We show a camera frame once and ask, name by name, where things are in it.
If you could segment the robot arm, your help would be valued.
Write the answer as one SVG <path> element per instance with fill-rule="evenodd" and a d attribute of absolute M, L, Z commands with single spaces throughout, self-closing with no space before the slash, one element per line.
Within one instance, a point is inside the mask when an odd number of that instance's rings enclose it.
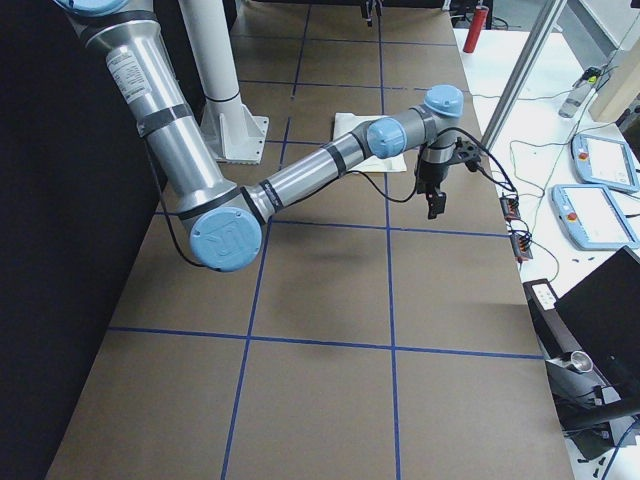
<path fill-rule="evenodd" d="M 301 160 L 252 186 L 227 179 L 220 164 L 261 161 L 269 121 L 243 103 L 223 4 L 183 1 L 180 11 L 205 95 L 201 117 L 175 76 L 150 1 L 64 1 L 84 47 L 103 57 L 131 110 L 154 173 L 164 173 L 178 196 L 177 215 L 188 235 L 187 263 L 220 272 L 249 265 L 262 228 L 276 213 L 355 172 L 370 158 L 420 152 L 415 188 L 429 216 L 445 196 L 439 185 L 456 160 L 454 132 L 462 92 L 430 88 L 423 101 L 396 115 L 364 121 Z"/>

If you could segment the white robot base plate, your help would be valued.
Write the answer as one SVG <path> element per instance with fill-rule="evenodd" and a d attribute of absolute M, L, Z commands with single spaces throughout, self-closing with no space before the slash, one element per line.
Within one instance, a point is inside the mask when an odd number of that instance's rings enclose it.
<path fill-rule="evenodd" d="M 179 6 L 205 97 L 205 143 L 221 162 L 257 165 L 269 119 L 253 115 L 241 98 L 223 3 L 189 0 Z"/>

